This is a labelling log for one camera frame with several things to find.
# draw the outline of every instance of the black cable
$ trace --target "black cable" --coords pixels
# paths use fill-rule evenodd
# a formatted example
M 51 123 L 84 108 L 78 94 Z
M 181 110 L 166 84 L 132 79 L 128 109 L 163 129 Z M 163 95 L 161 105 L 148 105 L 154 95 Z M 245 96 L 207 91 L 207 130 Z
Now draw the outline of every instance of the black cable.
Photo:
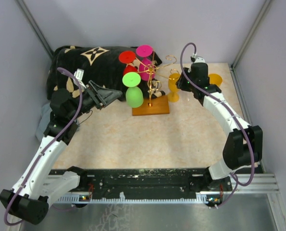
M 91 113 L 90 115 L 85 119 L 83 120 L 81 123 L 78 124 L 78 126 L 80 126 L 81 124 L 83 124 L 83 122 L 85 122 L 86 120 L 88 120 L 88 118 L 90 118 L 90 116 L 93 114 L 93 110 L 91 110 Z

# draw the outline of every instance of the speckled surface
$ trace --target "speckled surface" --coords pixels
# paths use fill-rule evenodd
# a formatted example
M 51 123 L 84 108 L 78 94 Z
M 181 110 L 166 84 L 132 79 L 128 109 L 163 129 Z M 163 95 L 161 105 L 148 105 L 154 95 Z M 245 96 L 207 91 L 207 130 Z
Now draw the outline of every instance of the speckled surface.
M 164 76 L 179 64 L 159 69 Z M 239 114 L 241 108 L 228 64 L 209 64 L 209 74 L 223 78 L 222 92 Z M 167 79 L 157 77 L 169 93 Z M 215 118 L 194 99 L 180 91 L 170 103 L 170 114 L 132 116 L 126 102 L 116 100 L 101 111 L 94 109 L 74 135 L 53 168 L 178 168 L 207 167 L 222 157 L 225 134 Z

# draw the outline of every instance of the cable clip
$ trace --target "cable clip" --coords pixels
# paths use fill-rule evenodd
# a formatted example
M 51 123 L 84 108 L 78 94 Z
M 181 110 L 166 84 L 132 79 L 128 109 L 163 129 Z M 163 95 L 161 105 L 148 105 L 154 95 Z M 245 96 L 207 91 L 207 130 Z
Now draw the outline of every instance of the cable clip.
M 234 114 L 234 115 L 232 115 L 231 117 L 229 117 L 229 118 L 227 118 L 227 119 L 231 119 L 231 118 L 233 118 L 233 117 L 239 117 L 239 115 L 238 115 L 238 114 Z
M 44 155 L 44 153 L 42 153 L 42 151 L 40 151 L 40 152 L 38 153 L 38 155 Z
M 217 105 L 223 104 L 223 103 L 227 103 L 227 101 L 226 100 L 221 100 L 220 102 L 215 103 L 214 106 L 216 107 Z

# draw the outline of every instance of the orange wooden base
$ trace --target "orange wooden base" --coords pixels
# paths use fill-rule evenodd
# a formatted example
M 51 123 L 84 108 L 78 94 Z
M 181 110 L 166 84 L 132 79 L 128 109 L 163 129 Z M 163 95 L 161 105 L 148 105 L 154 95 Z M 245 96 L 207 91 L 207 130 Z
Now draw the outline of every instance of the orange wooden base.
M 144 102 L 140 107 L 132 108 L 132 116 L 162 115 L 170 113 L 167 95 L 151 100 L 151 107 L 148 106 L 148 103 L 149 99 L 144 99 Z

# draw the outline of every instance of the gray cloth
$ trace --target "gray cloth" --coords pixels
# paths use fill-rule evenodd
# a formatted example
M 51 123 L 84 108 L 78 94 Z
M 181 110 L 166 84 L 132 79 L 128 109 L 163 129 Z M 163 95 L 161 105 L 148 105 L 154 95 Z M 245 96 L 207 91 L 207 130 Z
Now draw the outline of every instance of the gray cloth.
M 36 130 L 36 137 L 40 142 L 44 136 L 43 133 L 47 129 L 47 126 L 50 122 L 51 112 L 52 112 L 52 109 L 50 108 L 50 103 L 47 103 L 47 104 L 42 106 L 42 108 L 41 108 L 41 120 L 40 120 L 40 123 L 38 125 L 37 130 Z

